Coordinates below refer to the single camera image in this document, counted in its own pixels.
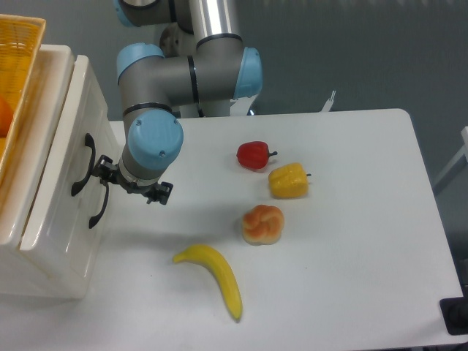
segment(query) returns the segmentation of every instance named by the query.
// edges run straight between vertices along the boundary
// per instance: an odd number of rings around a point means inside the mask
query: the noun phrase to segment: white cabinet
[[[117,159],[120,149],[88,58],[73,62],[68,47],[43,45],[34,70],[42,87],[31,92],[29,105],[42,109],[26,109],[33,125],[1,185],[10,194],[0,212],[0,293],[81,298],[108,212],[89,228],[105,196],[98,178],[71,195],[90,164],[85,135],[94,139],[95,160],[101,154]]]

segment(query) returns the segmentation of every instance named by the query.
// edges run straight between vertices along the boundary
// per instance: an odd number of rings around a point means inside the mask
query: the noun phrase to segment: yellow bell pepper
[[[300,197],[309,191],[309,182],[302,165],[291,163],[273,170],[268,176],[271,194],[276,197]]]

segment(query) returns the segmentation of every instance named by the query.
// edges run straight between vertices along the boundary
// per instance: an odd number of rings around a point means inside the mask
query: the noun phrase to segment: toy banana
[[[242,315],[241,293],[226,259],[208,245],[192,245],[173,257],[174,263],[191,262],[207,268],[218,281],[226,307],[236,321]]]

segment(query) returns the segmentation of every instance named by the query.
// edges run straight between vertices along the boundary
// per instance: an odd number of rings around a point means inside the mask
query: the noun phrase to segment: orange
[[[13,110],[0,95],[0,137],[6,137],[13,120]]]

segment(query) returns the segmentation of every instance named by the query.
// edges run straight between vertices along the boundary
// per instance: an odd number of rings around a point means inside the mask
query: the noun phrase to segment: white table
[[[81,301],[0,296],[2,350],[370,350],[465,342],[441,298],[461,296],[410,117],[401,110],[182,121],[166,206],[113,186],[110,226]],[[113,125],[122,141],[122,124]],[[278,151],[267,170],[240,144]],[[309,195],[274,200],[268,173],[301,162]],[[250,246],[241,216],[280,207],[281,240]],[[231,264],[230,319],[213,277],[171,257],[193,243]]]

